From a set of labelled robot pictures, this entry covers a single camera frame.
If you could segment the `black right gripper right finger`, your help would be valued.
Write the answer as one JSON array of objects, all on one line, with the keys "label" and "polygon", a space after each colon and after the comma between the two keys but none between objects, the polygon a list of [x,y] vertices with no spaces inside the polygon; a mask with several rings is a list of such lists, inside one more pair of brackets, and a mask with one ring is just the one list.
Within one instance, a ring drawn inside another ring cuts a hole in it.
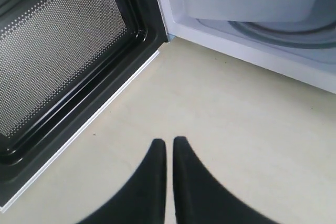
[{"label": "black right gripper right finger", "polygon": [[177,223],[275,223],[219,183],[184,136],[173,141],[173,194]]}]

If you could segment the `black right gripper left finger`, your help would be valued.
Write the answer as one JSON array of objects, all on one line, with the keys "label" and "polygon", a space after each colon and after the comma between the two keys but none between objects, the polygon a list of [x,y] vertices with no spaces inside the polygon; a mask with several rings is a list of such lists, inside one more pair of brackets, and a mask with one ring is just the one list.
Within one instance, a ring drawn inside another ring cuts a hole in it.
[{"label": "black right gripper left finger", "polygon": [[164,223],[166,186],[166,145],[156,138],[124,186],[79,223]]}]

